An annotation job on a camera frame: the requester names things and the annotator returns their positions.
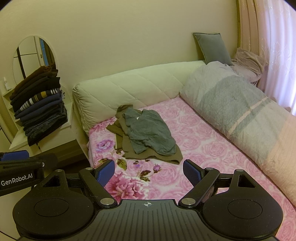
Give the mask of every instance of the oval mirror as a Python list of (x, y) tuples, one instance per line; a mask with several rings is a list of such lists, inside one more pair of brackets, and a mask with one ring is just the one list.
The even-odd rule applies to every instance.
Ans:
[(40, 66), (52, 64), (54, 64), (54, 56), (43, 39), (36, 36), (24, 39), (16, 49), (13, 57), (13, 75), (16, 84), (20, 83)]

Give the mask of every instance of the mauve blanket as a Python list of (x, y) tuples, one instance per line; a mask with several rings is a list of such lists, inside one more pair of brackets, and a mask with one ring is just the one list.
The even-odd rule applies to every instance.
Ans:
[(180, 95), (296, 205), (295, 116), (219, 62), (197, 69)]

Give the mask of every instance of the pink floral bed sheet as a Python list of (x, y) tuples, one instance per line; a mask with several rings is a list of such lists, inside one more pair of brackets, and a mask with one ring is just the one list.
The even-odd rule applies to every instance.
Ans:
[[(183, 161), (190, 159), (202, 168), (213, 167), (221, 173), (235, 169), (247, 171), (280, 204), (284, 212), (277, 233), (281, 241), (296, 240), (296, 210), (282, 192), (236, 146), (207, 124), (186, 102), (177, 97), (145, 107), (157, 111), (168, 125), (180, 147)], [(175, 199), (178, 203), (191, 183), (182, 166), (156, 159), (130, 160), (114, 149), (115, 135), (106, 130), (111, 118), (95, 125), (89, 132), (89, 161), (97, 168), (107, 159), (115, 161), (115, 174), (105, 189), (119, 202), (121, 199)]]

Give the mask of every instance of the white quilted headboard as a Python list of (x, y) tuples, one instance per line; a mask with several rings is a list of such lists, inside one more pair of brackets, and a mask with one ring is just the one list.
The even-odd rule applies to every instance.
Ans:
[(80, 82), (73, 88), (73, 97), (84, 131), (88, 134), (95, 124), (115, 116), (123, 104), (138, 109), (175, 98), (188, 76), (204, 64), (160, 64)]

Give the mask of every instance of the silver bolt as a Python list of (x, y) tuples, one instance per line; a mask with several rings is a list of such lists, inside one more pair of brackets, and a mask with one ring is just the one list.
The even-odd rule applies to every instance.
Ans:
[(190, 205), (193, 205), (195, 203), (195, 200), (193, 198), (187, 197), (187, 198), (183, 198), (181, 200), (181, 203), (190, 206)]
[(114, 199), (109, 198), (109, 197), (105, 197), (103, 199), (100, 200), (100, 203), (102, 203), (103, 205), (112, 205), (114, 203)]

